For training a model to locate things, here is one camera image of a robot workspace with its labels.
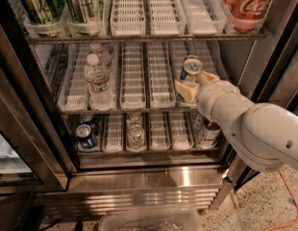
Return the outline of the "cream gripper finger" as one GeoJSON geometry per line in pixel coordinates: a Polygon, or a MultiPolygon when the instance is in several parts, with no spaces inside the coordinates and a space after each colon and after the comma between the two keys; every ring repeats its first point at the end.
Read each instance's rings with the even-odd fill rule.
{"type": "Polygon", "coordinates": [[[206,71],[200,72],[197,76],[197,82],[200,85],[206,85],[207,83],[218,81],[218,80],[219,80],[219,77],[217,75],[206,71]]]}
{"type": "Polygon", "coordinates": [[[192,104],[195,101],[196,94],[199,90],[199,85],[195,82],[176,80],[175,90],[183,102],[192,104]]]}

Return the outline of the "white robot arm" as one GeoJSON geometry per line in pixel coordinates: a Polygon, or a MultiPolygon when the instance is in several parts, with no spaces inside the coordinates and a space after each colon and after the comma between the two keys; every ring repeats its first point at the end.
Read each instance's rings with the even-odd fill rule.
{"type": "Polygon", "coordinates": [[[202,71],[175,81],[175,90],[219,125],[240,159],[259,172],[284,165],[298,171],[298,116],[272,103],[254,103],[232,83],[202,71]]]}

